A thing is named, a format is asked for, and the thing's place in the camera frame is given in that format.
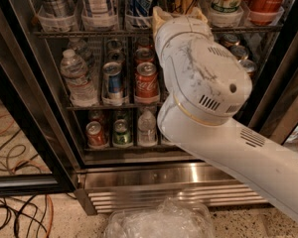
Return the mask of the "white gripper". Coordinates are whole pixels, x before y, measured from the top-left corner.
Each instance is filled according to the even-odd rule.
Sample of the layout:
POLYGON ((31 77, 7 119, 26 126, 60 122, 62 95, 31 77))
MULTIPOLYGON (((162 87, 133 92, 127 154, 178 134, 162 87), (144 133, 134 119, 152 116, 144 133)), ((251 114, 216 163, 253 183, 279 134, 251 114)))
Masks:
POLYGON ((194 7, 190 16, 193 18, 188 16, 173 18, 161 7, 153 8, 152 30, 159 62, 163 62, 162 53, 168 42, 176 37, 192 35, 211 41, 214 39, 211 28, 207 24, 208 18, 200 8, 194 7))

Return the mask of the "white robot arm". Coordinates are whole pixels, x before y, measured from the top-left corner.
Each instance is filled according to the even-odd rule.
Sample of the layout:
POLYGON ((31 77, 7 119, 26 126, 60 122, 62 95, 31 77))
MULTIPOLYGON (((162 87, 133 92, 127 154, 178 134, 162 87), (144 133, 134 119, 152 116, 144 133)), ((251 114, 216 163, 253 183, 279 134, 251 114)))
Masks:
POLYGON ((244 67, 215 41, 199 8, 173 16, 156 6, 152 28, 169 92, 157 118, 161 133, 298 223, 298 153, 233 119, 252 90, 244 67))

